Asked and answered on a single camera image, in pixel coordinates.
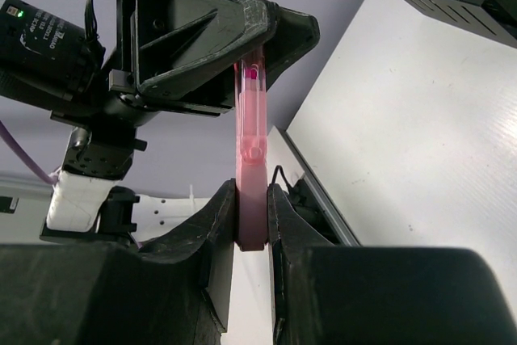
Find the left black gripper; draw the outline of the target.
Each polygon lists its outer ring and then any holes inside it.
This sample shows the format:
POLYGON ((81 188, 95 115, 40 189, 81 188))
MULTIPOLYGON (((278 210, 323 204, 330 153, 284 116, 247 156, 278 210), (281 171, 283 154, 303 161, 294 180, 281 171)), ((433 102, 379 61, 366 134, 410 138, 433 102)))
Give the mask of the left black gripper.
POLYGON ((273 37, 266 0, 116 0, 111 84, 131 113, 218 116, 233 108, 233 64, 273 37))

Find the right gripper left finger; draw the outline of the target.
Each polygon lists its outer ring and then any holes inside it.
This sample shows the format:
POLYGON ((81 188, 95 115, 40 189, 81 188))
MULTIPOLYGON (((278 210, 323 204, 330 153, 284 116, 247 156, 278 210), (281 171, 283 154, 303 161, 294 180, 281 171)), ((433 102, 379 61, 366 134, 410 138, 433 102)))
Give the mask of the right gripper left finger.
POLYGON ((2 343, 218 344, 229 322, 235 200, 228 180, 140 250, 2 245, 2 343))

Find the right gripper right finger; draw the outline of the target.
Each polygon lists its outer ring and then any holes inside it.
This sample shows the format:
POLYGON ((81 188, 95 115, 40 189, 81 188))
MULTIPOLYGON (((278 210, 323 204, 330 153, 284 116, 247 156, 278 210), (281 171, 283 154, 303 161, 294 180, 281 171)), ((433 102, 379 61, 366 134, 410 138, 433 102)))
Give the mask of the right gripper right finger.
POLYGON ((337 246, 267 191, 276 344, 513 344, 498 281, 472 250, 337 246))

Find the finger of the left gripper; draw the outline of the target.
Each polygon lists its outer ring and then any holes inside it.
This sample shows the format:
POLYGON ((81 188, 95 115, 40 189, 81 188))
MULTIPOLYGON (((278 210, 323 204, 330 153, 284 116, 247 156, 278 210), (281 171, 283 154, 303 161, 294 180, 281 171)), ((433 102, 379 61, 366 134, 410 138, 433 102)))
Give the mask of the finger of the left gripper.
POLYGON ((264 45, 267 90, 320 40, 319 24, 312 15, 280 6, 277 22, 274 36, 264 45))

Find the pink highlighter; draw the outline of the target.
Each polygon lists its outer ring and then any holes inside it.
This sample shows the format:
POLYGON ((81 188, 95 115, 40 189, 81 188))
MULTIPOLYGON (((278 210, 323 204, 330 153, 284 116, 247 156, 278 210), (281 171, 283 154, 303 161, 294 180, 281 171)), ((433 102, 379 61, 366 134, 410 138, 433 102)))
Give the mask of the pink highlighter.
POLYGON ((241 251, 267 243, 267 91, 262 46, 234 65, 237 237, 241 251))

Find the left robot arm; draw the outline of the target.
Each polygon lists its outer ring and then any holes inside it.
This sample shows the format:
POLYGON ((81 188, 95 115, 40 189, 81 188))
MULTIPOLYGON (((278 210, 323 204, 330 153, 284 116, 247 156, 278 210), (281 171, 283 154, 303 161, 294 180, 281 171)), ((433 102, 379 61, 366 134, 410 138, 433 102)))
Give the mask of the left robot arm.
POLYGON ((116 0, 116 47, 94 0, 77 26, 22 0, 1 8, 1 94, 71 125, 41 238, 127 242, 135 196, 119 183, 158 113, 220 116, 234 73, 260 48, 271 86, 320 39, 317 19, 268 0, 116 0))

